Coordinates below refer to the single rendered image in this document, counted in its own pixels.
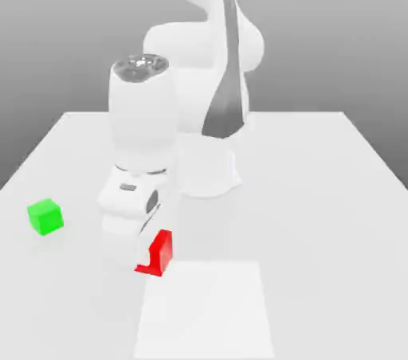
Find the small red cube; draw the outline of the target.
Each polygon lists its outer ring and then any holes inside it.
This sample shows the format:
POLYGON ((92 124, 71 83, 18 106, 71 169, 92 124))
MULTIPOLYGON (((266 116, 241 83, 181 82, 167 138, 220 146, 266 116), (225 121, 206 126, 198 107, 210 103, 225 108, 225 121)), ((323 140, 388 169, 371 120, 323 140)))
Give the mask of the small red cube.
POLYGON ((161 229, 151 242, 148 253, 148 264, 137 264, 134 271, 161 277, 173 258, 172 232, 161 229))

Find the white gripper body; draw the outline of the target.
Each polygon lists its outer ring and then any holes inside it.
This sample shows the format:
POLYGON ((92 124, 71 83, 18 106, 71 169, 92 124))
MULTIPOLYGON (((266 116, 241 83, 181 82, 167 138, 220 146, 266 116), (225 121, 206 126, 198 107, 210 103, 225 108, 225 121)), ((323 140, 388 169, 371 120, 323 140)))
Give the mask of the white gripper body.
POLYGON ((134 270, 138 264, 150 264, 149 247, 155 239, 158 204, 147 216, 126 218, 105 213, 102 218, 104 247, 119 265, 134 270))

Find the small green cube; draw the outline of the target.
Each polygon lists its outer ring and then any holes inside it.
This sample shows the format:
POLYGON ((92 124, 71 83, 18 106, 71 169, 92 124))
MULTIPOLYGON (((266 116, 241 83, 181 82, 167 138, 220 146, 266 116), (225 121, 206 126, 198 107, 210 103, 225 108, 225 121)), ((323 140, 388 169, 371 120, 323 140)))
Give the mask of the small green cube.
POLYGON ((27 207, 29 222, 41 236, 45 236, 64 226, 61 207, 46 198, 27 207))

